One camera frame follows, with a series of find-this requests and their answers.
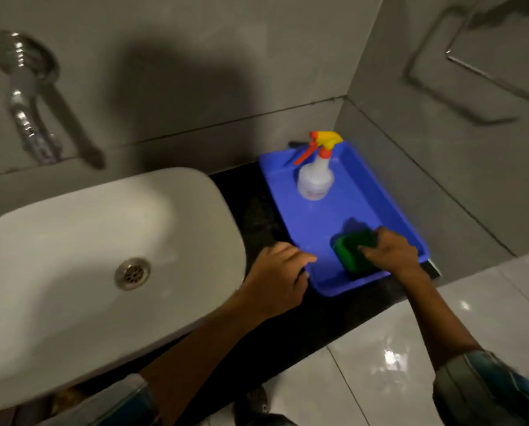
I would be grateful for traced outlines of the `white spray bottle yellow trigger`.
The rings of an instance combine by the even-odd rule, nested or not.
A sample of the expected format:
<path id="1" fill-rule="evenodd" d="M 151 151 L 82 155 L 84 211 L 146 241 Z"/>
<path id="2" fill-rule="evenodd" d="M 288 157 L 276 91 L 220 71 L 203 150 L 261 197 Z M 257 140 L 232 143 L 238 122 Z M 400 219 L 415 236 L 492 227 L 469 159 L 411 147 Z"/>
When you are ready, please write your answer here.
<path id="1" fill-rule="evenodd" d="M 333 149 L 342 143 L 343 138 L 334 131 L 316 130 L 310 133 L 311 141 L 294 165 L 299 166 L 297 190 L 311 201 L 323 199 L 334 183 L 334 173 L 330 168 Z"/>

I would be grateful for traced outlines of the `person's right hand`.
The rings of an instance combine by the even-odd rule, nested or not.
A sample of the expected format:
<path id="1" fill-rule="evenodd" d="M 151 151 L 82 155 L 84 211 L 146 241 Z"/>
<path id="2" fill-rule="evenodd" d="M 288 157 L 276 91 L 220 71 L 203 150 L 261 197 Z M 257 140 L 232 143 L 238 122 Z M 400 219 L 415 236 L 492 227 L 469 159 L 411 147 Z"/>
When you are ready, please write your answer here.
<path id="1" fill-rule="evenodd" d="M 374 230 L 373 234 L 376 237 L 378 254 L 366 258 L 375 267 L 398 279 L 422 271 L 417 249 L 410 245 L 404 236 L 383 226 Z"/>

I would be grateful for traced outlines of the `chrome wall faucet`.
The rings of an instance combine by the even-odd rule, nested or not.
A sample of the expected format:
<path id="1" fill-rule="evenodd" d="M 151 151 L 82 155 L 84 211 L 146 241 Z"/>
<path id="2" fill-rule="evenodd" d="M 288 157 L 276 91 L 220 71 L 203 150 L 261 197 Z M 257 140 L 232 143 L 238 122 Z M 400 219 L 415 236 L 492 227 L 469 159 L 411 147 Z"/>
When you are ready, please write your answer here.
<path id="1" fill-rule="evenodd" d="M 10 81 L 6 107 L 24 150 L 41 165 L 62 161 L 62 146 L 45 126 L 37 106 L 41 90 L 59 77 L 55 55 L 29 35 L 0 30 L 0 71 Z"/>

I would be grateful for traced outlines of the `green scrub sponge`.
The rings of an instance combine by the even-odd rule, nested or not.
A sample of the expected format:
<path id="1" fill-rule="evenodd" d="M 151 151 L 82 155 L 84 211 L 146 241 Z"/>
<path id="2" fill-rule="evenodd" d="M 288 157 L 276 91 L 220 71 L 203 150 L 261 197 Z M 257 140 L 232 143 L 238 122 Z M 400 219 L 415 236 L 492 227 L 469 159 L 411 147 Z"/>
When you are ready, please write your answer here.
<path id="1" fill-rule="evenodd" d="M 359 279 L 379 272 L 361 251 L 361 247 L 375 248 L 376 237 L 370 229 L 357 230 L 338 237 L 333 250 L 344 270 L 352 279 Z"/>

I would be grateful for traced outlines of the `person's shirt sleeve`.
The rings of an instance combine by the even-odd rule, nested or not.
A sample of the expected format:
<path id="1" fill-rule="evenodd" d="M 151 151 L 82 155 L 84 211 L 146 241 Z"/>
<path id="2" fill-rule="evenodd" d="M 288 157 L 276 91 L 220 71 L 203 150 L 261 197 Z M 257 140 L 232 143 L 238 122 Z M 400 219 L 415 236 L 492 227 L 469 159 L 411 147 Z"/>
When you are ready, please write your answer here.
<path id="1" fill-rule="evenodd" d="M 36 426 L 164 426 L 146 381 L 130 374 Z"/>
<path id="2" fill-rule="evenodd" d="M 489 351 L 442 365 L 432 399 L 444 426 L 529 426 L 529 379 Z"/>

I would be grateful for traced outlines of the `person's left shirt sleeve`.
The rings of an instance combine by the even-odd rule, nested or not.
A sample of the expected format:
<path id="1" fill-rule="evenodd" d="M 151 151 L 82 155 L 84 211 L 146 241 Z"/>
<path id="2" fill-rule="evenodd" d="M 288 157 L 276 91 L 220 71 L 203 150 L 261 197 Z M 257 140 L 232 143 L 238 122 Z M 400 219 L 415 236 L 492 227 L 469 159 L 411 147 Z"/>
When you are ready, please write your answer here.
<path id="1" fill-rule="evenodd" d="M 130 374 L 36 426 L 164 426 L 146 381 Z"/>

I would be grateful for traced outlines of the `metal wall towel rack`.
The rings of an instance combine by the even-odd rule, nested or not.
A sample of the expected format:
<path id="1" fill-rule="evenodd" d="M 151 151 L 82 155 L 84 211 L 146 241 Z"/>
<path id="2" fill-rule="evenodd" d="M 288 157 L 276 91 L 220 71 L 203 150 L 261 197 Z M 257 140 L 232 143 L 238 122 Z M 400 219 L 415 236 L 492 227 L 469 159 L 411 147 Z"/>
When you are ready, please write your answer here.
<path id="1" fill-rule="evenodd" d="M 529 103 L 529 0 L 475 0 L 445 57 Z"/>

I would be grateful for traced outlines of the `person's left forearm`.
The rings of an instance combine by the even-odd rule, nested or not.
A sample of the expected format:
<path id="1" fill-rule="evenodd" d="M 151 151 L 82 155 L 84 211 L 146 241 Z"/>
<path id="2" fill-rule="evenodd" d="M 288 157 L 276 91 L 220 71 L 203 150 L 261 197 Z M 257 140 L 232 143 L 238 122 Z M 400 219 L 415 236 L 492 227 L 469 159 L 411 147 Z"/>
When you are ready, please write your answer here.
<path id="1" fill-rule="evenodd" d="M 214 369 L 271 317 L 264 298 L 235 293 L 183 340 L 140 371 L 164 426 L 174 426 Z"/>

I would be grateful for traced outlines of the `person's right forearm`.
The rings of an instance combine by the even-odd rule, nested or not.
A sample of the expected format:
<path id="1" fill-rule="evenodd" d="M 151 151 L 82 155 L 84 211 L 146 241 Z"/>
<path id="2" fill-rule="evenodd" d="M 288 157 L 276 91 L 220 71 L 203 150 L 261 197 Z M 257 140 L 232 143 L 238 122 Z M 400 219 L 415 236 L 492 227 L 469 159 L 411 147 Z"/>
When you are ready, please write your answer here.
<path id="1" fill-rule="evenodd" d="M 406 293 L 434 371 L 454 358 L 483 350 L 420 266 L 394 277 Z"/>

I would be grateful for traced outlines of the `blue plastic tray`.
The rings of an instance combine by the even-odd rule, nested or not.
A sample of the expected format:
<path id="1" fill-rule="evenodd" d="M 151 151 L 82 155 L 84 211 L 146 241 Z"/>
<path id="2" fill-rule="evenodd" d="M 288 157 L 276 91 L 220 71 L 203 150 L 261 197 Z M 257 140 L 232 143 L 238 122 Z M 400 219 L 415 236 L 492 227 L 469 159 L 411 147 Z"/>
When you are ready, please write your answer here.
<path id="1" fill-rule="evenodd" d="M 302 197 L 297 191 L 300 168 L 294 162 L 305 148 L 261 155 L 259 164 L 290 238 L 317 257 L 305 267 L 314 291 L 337 296 L 388 276 L 382 271 L 361 278 L 351 276 L 332 247 L 345 233 L 385 226 L 417 248 L 421 264 L 429 261 L 422 237 L 349 143 L 341 143 L 333 151 L 330 168 L 335 181 L 327 195 L 317 201 Z"/>

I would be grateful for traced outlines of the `person's left hand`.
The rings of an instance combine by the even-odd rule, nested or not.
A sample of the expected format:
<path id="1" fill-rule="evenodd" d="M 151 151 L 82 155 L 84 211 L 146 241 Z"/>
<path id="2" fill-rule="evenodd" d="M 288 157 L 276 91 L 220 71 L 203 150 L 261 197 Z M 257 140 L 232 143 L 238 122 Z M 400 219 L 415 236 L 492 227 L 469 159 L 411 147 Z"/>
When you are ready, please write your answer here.
<path id="1" fill-rule="evenodd" d="M 296 292 L 298 274 L 317 257 L 287 242 L 264 248 L 244 279 L 238 296 L 256 324 L 299 306 L 305 292 Z"/>

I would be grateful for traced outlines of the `white ceramic sink basin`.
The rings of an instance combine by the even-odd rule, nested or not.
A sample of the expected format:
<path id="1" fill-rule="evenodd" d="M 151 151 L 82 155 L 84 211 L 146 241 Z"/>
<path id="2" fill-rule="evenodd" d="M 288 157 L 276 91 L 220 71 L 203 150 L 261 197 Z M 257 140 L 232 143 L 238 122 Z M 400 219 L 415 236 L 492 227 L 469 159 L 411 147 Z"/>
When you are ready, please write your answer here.
<path id="1" fill-rule="evenodd" d="M 120 290 L 142 257 L 146 283 Z M 218 186 L 177 167 L 0 216 L 0 409 L 87 380 L 191 331 L 241 285 L 246 250 Z"/>

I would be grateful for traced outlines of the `person's right shirt sleeve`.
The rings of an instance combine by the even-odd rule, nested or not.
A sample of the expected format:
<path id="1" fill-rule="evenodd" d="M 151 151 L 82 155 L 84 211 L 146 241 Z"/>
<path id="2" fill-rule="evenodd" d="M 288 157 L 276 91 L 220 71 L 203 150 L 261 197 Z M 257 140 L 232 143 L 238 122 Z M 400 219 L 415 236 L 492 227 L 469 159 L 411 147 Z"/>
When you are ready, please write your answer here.
<path id="1" fill-rule="evenodd" d="M 442 365 L 432 399 L 444 426 L 529 426 L 529 379 L 489 351 Z"/>

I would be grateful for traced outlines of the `metal sink drain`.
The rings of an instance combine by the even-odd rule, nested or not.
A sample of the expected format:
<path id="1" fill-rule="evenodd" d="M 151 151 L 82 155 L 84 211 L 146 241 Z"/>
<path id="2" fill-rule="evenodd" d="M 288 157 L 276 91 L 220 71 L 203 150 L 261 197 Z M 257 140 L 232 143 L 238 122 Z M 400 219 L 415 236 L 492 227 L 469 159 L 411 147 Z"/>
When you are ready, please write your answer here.
<path id="1" fill-rule="evenodd" d="M 142 257 L 132 257 L 120 263 L 114 272 L 114 284 L 123 291 L 142 286 L 151 274 L 151 264 Z"/>

